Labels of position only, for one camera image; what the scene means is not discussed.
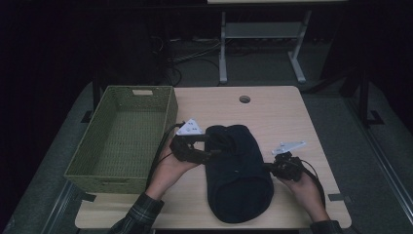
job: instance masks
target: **green basket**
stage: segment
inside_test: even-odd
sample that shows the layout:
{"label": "green basket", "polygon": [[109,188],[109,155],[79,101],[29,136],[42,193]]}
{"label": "green basket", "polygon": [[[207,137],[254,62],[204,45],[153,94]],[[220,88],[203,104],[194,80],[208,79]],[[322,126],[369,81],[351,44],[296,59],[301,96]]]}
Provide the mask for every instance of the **green basket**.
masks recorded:
{"label": "green basket", "polygon": [[64,176],[86,192],[142,193],[177,110],[173,87],[109,86]]}

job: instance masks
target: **gray carpet floor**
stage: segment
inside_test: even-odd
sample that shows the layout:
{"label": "gray carpet floor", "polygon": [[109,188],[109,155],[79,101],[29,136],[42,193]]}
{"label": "gray carpet floor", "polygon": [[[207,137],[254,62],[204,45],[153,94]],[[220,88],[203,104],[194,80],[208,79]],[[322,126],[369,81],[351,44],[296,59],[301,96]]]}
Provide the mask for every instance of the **gray carpet floor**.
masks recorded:
{"label": "gray carpet floor", "polygon": [[[180,58],[209,45],[176,42],[173,46],[175,57]],[[293,85],[300,90],[314,86],[319,82],[328,45],[309,44],[303,47],[299,60],[308,79],[304,85],[295,80],[287,59],[286,51],[290,46],[285,43],[241,47],[242,50],[252,50],[252,53],[240,56],[242,53],[237,51],[228,56],[229,81],[226,86]],[[175,68],[182,75],[177,87],[217,86],[217,59],[215,53],[177,63]],[[179,79],[179,73],[170,70],[169,78],[174,84]],[[413,233],[412,223],[389,186],[366,131],[377,139],[410,194],[413,194],[413,136],[390,109],[381,91],[374,87],[370,91],[370,109],[378,111],[385,125],[372,126],[369,130],[361,127],[352,109],[357,96],[348,99],[340,97],[340,86],[341,82],[337,82],[317,94],[303,95],[303,100],[353,221],[353,228],[346,229],[345,233]],[[92,96],[89,85],[73,105],[21,199],[10,230],[5,233],[105,233],[105,230],[78,230],[74,225],[83,194],[80,189],[70,187],[66,203],[59,203],[61,200],[58,199],[66,184],[62,175],[87,127],[81,121],[86,111],[93,108]],[[311,231],[303,229],[300,233]]]}

